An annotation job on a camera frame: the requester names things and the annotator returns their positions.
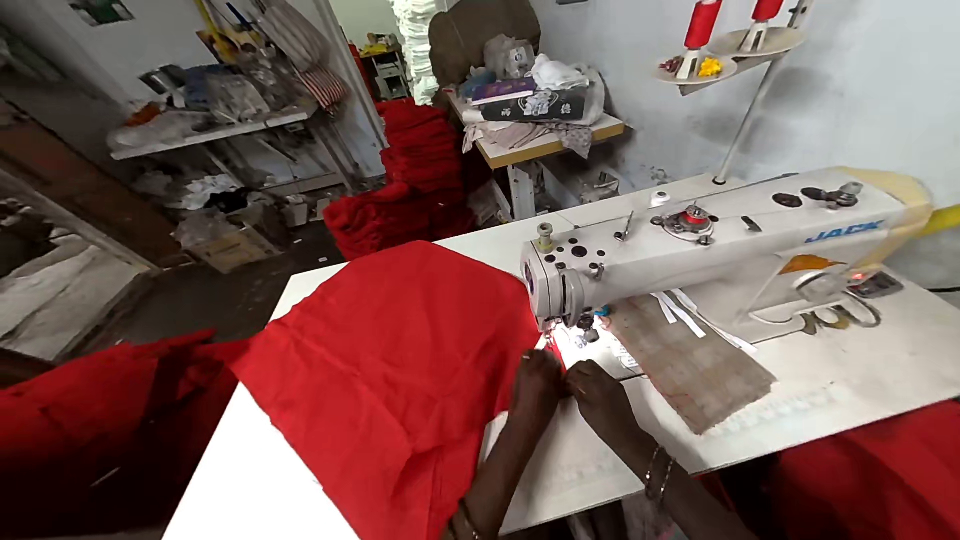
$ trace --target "hand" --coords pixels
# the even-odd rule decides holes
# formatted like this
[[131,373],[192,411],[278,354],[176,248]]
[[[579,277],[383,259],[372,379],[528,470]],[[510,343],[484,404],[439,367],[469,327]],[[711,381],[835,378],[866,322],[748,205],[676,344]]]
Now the hand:
[[557,411],[563,393],[560,362],[545,351],[527,351],[516,370],[510,419],[543,431]]
[[623,385],[593,360],[574,364],[566,372],[565,384],[581,416],[615,452],[649,438],[636,422]]

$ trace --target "striped cloth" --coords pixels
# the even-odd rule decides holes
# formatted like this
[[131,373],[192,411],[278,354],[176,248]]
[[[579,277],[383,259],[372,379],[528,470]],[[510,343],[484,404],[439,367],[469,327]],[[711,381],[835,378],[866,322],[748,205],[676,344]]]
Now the striped cloth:
[[335,115],[337,105],[347,97],[347,85],[335,73],[323,67],[318,66],[307,71],[296,70],[300,81],[320,106],[327,114]]

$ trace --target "table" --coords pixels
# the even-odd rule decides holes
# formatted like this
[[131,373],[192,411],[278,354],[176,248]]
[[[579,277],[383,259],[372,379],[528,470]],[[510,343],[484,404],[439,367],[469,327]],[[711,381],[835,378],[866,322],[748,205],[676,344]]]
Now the table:
[[[468,122],[464,120],[464,113],[468,110],[477,109],[457,97],[456,93],[450,91],[449,88],[444,90],[444,94],[457,112],[460,121],[466,125]],[[590,130],[593,131],[593,142],[597,143],[620,135],[626,127],[627,125],[622,120],[604,112],[600,119],[590,126]],[[483,154],[487,165],[491,169],[507,167],[507,176],[510,179],[510,194],[514,204],[514,219],[527,219],[536,215],[533,179],[515,165],[565,151],[566,149],[560,142],[560,138],[554,134],[547,134],[516,148],[504,148],[482,138],[474,144],[480,149],[480,153]]]
[[[657,187],[673,200],[715,186],[702,175]],[[549,222],[558,233],[646,208],[654,189],[546,214],[438,242],[518,273],[520,242]],[[344,265],[290,279],[274,318],[286,314]],[[691,473],[752,459],[960,395],[960,310],[911,282],[871,301],[877,329],[794,333],[757,344],[756,360],[779,382],[772,393],[703,436],[695,436],[648,380],[624,382],[637,420]],[[488,428],[488,452],[505,417]],[[527,528],[642,488],[564,402],[527,467],[503,531]],[[355,539],[356,535],[282,435],[237,387],[197,472],[167,528],[166,540],[206,538]]]

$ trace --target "bangle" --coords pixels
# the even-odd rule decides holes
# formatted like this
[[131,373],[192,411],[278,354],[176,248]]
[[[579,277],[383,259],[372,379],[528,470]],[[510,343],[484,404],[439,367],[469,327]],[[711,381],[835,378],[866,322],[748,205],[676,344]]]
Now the bangle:
[[[463,514],[464,523],[467,524],[467,529],[470,532],[469,540],[481,540],[480,534],[477,532],[477,527],[473,524],[473,520],[470,519],[470,513],[467,511],[467,504],[464,503],[463,499],[461,499],[457,503],[457,506],[460,509],[459,513]],[[453,516],[450,517],[449,521],[446,522],[446,526],[450,530],[450,537],[453,538],[453,540],[460,540],[457,537],[457,528],[453,526],[453,518],[455,517],[457,517],[457,514],[453,514]]]
[[650,492],[650,477],[651,477],[651,474],[654,472],[654,463],[657,462],[657,454],[660,453],[661,448],[663,448],[661,445],[657,445],[657,448],[654,450],[654,456],[650,458],[650,466],[647,467],[647,474],[643,478],[643,489],[647,491],[648,497]]
[[677,460],[674,459],[673,457],[671,457],[671,458],[670,458],[670,462],[667,463],[667,465],[666,465],[666,474],[663,475],[663,484],[660,486],[660,502],[659,502],[659,504],[663,504],[663,492],[666,491],[666,483],[667,483],[668,481],[670,481],[670,471],[673,470],[673,464],[676,463],[676,462],[677,462]]

